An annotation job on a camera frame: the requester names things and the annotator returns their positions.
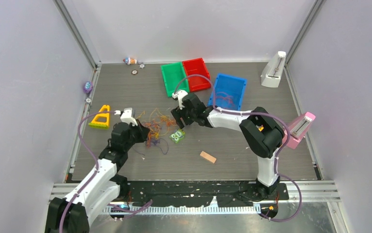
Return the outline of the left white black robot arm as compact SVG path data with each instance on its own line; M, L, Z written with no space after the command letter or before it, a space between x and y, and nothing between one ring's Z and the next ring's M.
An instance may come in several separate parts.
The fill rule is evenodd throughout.
M63 198L55 197L49 203L45 232L87 233L112 200L125 200L129 195L128 181L118 171L127 161L131 147L145 142L149 132L137 119L115 124L108 145L90 173Z

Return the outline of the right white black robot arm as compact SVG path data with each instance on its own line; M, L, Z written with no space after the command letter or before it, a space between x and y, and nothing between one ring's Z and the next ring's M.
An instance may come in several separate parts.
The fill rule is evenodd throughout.
M280 176L277 172L277 152L283 145L284 131L262 107L253 111L234 111L205 106L194 94L184 90L172 94L178 107L171 113L180 128L192 123L208 128L226 128L241 132L257 156L256 193L270 199L277 192Z

